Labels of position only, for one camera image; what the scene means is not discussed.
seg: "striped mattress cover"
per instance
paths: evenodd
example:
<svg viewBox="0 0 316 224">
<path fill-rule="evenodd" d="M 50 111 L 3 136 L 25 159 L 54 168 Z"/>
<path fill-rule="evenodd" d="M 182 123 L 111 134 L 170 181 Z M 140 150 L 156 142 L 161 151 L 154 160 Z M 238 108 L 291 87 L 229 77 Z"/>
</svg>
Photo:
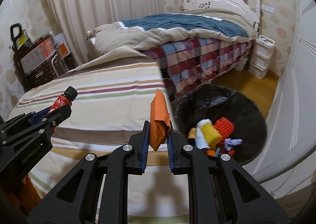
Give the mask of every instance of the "striped mattress cover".
<svg viewBox="0 0 316 224">
<path fill-rule="evenodd" d="M 87 153 L 108 154 L 140 132 L 150 118 L 155 90 L 166 96 L 158 64 L 130 48 L 118 48 L 70 74 L 28 91 L 10 114 L 49 107 L 68 86 L 78 91 L 71 117 L 52 137 L 53 149 L 29 173 L 41 196 Z M 129 223 L 188 222 L 187 176 L 170 173 L 166 145 L 150 149 L 143 176 L 129 176 L 128 215 Z"/>
</svg>

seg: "pile of items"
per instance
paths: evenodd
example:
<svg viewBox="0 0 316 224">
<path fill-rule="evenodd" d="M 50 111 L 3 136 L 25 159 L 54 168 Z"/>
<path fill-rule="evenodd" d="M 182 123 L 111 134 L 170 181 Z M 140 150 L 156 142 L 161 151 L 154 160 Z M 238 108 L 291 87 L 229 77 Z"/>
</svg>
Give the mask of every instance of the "pile of items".
<svg viewBox="0 0 316 224">
<path fill-rule="evenodd" d="M 229 138 L 234 128 L 234 124 L 225 117 L 217 120 L 215 125 L 210 119 L 205 119 L 199 121 L 195 128 L 191 128 L 188 139 L 194 139 L 195 146 L 199 149 L 207 148 L 207 155 L 218 156 L 226 153 L 233 157 L 233 147 L 242 143 L 241 139 Z"/>
</svg>

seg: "orange sponge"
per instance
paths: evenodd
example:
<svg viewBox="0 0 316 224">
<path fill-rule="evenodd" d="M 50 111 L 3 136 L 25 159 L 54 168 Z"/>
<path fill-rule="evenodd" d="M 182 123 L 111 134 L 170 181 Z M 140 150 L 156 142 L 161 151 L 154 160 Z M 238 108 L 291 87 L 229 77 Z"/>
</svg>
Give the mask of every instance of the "orange sponge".
<svg viewBox="0 0 316 224">
<path fill-rule="evenodd" d="M 215 122 L 214 128 L 222 136 L 220 142 L 224 142 L 224 140 L 229 138 L 229 136 L 233 133 L 235 126 L 230 120 L 222 117 Z"/>
</svg>

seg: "white plastic drawer unit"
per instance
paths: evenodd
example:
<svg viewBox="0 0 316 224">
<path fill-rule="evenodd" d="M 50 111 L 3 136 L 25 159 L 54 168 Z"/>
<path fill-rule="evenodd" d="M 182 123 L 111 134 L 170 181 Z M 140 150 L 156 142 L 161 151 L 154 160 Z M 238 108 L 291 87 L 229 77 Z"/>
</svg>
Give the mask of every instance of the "white plastic drawer unit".
<svg viewBox="0 0 316 224">
<path fill-rule="evenodd" d="M 256 39 L 256 46 L 254 51 L 270 58 L 273 53 L 274 43 L 274 40 L 266 36 L 260 35 L 259 38 Z"/>
<path fill-rule="evenodd" d="M 268 69 L 261 68 L 261 67 L 255 65 L 254 63 L 250 62 L 248 71 L 251 74 L 257 76 L 259 79 L 262 79 L 266 75 Z"/>
<path fill-rule="evenodd" d="M 252 57 L 251 57 L 251 61 L 263 69 L 269 66 L 270 59 L 271 59 L 271 56 L 268 57 L 256 51 L 253 51 Z"/>
</svg>

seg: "plaid bedspread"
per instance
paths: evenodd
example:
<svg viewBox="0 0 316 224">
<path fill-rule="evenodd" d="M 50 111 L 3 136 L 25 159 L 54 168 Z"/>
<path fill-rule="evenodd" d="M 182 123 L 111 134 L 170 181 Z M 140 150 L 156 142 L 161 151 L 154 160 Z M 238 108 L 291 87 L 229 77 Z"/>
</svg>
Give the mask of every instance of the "plaid bedspread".
<svg viewBox="0 0 316 224">
<path fill-rule="evenodd" d="M 246 56 L 253 42 L 225 42 L 195 38 L 165 43 L 142 53 L 155 59 L 171 102 L 201 84 L 231 70 Z"/>
</svg>

